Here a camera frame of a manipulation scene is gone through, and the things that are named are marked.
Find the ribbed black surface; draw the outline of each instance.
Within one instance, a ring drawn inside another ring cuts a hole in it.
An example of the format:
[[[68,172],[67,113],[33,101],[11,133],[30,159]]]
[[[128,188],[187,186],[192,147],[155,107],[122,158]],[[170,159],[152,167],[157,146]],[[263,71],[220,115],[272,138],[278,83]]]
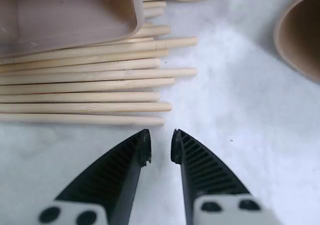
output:
[[[193,204],[198,196],[249,193],[236,175],[215,154],[182,130],[174,131],[171,160],[181,165],[188,225],[193,224]]]
[[[140,169],[151,161],[151,139],[142,130],[95,161],[56,200],[102,205],[110,224],[128,224]]]

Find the black screw hole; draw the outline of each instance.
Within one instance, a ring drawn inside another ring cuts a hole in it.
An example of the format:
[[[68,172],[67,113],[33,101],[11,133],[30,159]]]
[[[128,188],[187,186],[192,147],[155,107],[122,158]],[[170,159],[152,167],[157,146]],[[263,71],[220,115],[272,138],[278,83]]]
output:
[[[60,208],[57,206],[48,207],[41,212],[39,216],[40,223],[48,224],[53,222],[59,217],[60,211]]]
[[[216,202],[205,202],[201,206],[202,211],[218,213],[222,211],[222,207]]]
[[[239,208],[242,210],[249,210],[249,211],[260,211],[260,206],[250,199],[241,200],[239,203]]]
[[[84,211],[76,219],[77,225],[92,225],[97,220],[95,211]]]

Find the white surface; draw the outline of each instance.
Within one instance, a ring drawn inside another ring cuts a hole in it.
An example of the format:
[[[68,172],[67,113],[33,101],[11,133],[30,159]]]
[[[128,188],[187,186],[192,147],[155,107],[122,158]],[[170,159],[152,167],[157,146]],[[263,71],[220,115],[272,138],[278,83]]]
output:
[[[284,225],[320,223],[320,86],[275,54],[275,19],[292,0],[170,1],[171,37],[198,36],[163,67],[199,69],[160,88],[166,125],[152,128],[152,163],[142,169],[130,225],[184,225],[180,167],[170,161],[175,128],[216,153]],[[140,128],[0,124],[0,219],[53,199],[104,152]]]

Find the pile of wooden sticks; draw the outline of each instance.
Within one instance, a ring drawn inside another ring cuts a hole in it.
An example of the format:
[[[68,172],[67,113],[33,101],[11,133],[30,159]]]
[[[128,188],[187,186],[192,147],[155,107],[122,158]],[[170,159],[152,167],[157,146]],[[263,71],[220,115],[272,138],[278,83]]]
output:
[[[164,13],[165,1],[145,1],[146,18]],[[167,25],[145,23],[125,40],[0,59],[0,122],[163,125],[162,117],[101,113],[172,109],[156,92],[132,91],[197,74],[195,68],[158,69],[168,49],[197,44],[195,37],[154,39],[169,33]]]

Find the beige plastic box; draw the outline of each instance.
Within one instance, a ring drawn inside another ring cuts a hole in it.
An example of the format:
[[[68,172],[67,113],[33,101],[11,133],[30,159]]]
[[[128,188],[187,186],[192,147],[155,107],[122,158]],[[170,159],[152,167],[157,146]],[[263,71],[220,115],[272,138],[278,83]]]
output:
[[[142,0],[0,0],[0,58],[123,39],[143,22]]]

